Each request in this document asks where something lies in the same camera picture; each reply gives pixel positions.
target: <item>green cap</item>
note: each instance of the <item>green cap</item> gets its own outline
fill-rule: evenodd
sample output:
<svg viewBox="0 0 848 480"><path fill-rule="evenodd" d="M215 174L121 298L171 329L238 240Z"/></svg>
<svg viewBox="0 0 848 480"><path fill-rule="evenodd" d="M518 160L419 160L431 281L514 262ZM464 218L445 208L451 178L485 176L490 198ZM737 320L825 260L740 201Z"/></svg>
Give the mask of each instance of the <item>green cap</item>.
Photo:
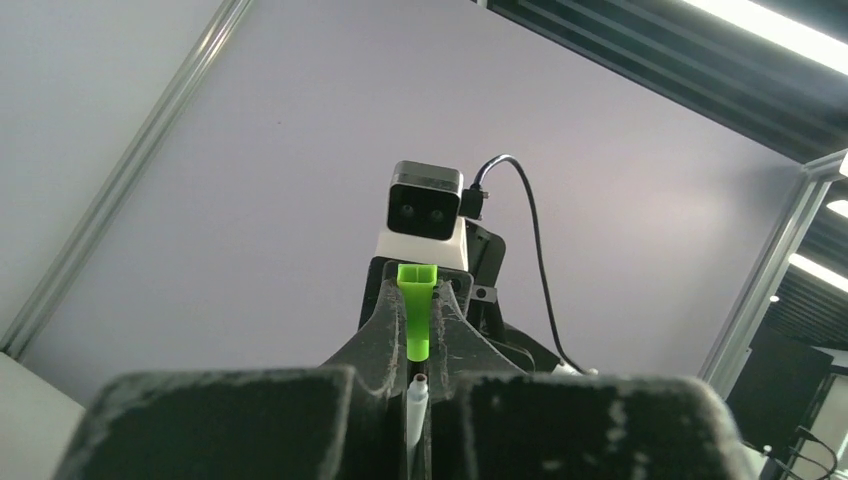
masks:
<svg viewBox="0 0 848 480"><path fill-rule="evenodd" d="M398 287L406 306L406 357L423 362L430 357L430 305L436 286L436 265L398 265Z"/></svg>

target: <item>ceiling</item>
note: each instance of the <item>ceiling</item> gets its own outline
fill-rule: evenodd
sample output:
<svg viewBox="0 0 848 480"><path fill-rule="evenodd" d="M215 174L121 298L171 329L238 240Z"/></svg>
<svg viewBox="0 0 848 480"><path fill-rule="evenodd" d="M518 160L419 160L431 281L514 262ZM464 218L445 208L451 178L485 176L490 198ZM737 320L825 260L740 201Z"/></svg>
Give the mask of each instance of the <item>ceiling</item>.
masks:
<svg viewBox="0 0 848 480"><path fill-rule="evenodd" d="M848 0L756 0L848 43ZM487 8L800 163L848 147L848 77L672 0L488 0ZM826 202L848 199L834 184ZM848 277L848 219L798 253ZM848 294L790 267L766 325L848 350Z"/></svg>
<svg viewBox="0 0 848 480"><path fill-rule="evenodd" d="M826 208L848 199L848 182L828 191L798 254L848 277L848 218ZM817 347L848 350L848 293L790 266L763 322L777 332Z"/></svg>

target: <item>white marker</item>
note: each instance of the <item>white marker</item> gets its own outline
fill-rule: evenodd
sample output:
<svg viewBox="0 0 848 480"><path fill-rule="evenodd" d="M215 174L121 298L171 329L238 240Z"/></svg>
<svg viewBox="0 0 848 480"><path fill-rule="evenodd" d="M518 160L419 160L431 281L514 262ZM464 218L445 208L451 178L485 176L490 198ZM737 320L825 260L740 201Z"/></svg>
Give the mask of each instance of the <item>white marker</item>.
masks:
<svg viewBox="0 0 848 480"><path fill-rule="evenodd" d="M427 375L418 373L406 391L406 474L412 474L412 459L415 447L421 440L424 430L424 415L427 413L427 401L430 399L427 387Z"/></svg>

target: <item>cable connector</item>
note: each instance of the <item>cable connector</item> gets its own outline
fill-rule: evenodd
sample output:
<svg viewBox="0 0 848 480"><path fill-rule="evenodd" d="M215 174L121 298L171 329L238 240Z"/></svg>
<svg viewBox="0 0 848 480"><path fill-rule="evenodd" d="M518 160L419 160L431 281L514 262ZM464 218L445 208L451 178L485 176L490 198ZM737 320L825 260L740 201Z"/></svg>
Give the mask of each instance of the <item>cable connector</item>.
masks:
<svg viewBox="0 0 848 480"><path fill-rule="evenodd" d="M483 200L489 198L489 194L480 189L479 185L472 185L462 191L462 200L459 203L459 215L471 220L480 220L483 211Z"/></svg>

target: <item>ceiling light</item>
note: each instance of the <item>ceiling light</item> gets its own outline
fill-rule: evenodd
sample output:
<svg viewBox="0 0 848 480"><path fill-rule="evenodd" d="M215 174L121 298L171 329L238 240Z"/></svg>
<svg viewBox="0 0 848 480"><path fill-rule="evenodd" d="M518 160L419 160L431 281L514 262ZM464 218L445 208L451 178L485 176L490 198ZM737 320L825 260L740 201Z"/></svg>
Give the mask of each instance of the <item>ceiling light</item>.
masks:
<svg viewBox="0 0 848 480"><path fill-rule="evenodd" d="M748 0L683 1L787 50L848 75L848 45L835 38Z"/></svg>
<svg viewBox="0 0 848 480"><path fill-rule="evenodd" d="M848 217L848 200L837 200L835 202L830 202L827 204L827 208L842 215L843 217Z"/></svg>
<svg viewBox="0 0 848 480"><path fill-rule="evenodd" d="M789 263L818 278L819 280L823 280L833 285L834 287L842 290L843 292L848 293L848 278L845 278L832 270L822 267L818 263L806 257L802 257L797 253L793 253L789 256Z"/></svg>

